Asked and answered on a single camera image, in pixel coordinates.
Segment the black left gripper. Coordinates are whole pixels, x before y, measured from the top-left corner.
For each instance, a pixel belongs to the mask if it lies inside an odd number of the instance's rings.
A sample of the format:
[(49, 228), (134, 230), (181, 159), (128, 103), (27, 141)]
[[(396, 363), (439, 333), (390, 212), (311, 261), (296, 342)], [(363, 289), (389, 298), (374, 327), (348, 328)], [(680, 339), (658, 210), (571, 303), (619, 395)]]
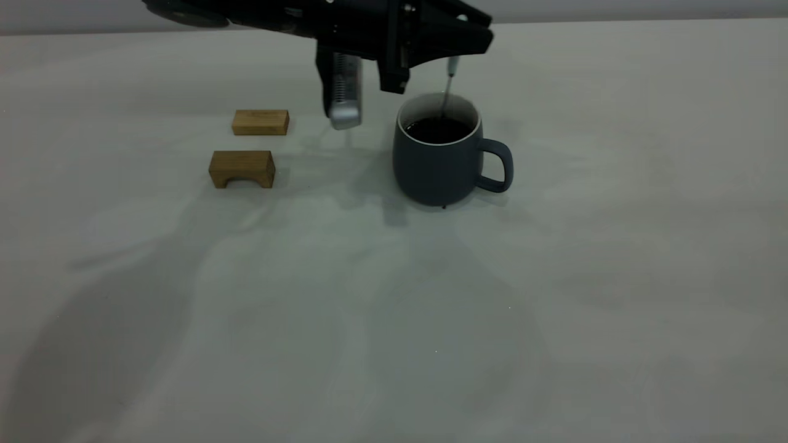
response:
[(333, 94), (336, 54), (377, 62), (380, 90), (403, 94), (411, 68), (489, 50), (489, 28), (423, 28), (431, 8), (484, 27), (492, 23), (489, 14), (464, 1), (316, 1), (313, 34), (323, 93)]

